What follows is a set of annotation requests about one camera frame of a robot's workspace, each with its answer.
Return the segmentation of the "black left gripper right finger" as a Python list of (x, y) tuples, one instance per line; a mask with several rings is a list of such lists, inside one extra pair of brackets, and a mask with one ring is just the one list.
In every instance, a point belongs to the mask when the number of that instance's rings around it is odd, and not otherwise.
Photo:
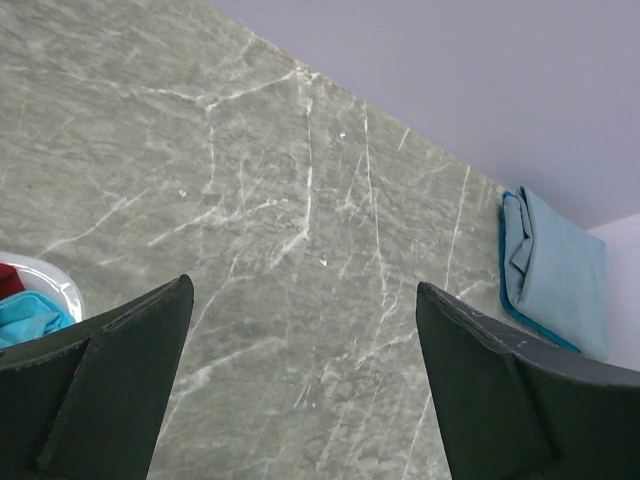
[(416, 323), (452, 478), (638, 478), (638, 372), (553, 346), (427, 282)]

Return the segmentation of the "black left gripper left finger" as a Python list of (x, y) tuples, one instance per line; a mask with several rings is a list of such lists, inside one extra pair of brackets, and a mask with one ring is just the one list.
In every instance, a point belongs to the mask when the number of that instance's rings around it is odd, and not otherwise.
[(194, 285), (182, 275), (2, 349), (2, 478), (145, 478), (193, 305)]

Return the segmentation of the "grey-blue t-shirt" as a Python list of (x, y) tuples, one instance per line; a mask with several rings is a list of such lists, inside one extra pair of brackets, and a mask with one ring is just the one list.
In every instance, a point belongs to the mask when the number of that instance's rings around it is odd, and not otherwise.
[(521, 186), (502, 196), (499, 267), (510, 316), (569, 351), (609, 359), (603, 241)]

